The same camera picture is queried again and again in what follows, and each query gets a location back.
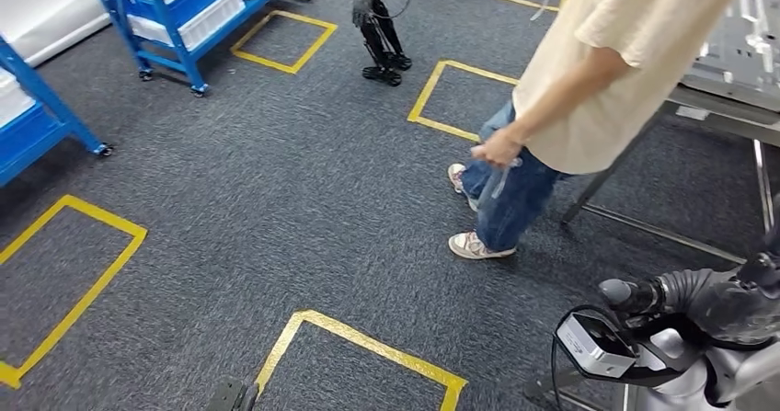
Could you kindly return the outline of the person's hand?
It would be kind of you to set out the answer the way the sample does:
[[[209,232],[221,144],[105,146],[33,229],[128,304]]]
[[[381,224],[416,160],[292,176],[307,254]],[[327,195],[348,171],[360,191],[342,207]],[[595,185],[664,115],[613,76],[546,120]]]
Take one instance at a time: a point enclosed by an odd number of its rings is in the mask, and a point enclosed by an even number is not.
[[[508,167],[523,148],[523,135],[511,127],[495,131],[485,142],[471,148],[471,156],[496,167]]]

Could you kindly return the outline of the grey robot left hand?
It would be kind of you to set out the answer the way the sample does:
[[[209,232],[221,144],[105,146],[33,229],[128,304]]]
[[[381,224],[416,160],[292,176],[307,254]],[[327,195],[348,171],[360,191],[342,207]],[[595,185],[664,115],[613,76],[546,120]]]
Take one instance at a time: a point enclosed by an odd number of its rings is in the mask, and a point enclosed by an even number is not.
[[[213,390],[206,411],[251,411],[259,393],[256,382],[224,376]]]

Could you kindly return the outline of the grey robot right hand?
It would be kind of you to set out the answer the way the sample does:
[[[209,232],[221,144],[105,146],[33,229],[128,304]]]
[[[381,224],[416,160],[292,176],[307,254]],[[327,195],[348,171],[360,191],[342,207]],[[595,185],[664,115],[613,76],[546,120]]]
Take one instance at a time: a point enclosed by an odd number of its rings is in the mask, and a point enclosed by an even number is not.
[[[729,271],[675,270],[644,280],[604,280],[605,304],[625,325],[680,316],[719,342],[758,345],[779,336],[779,197],[757,254]]]

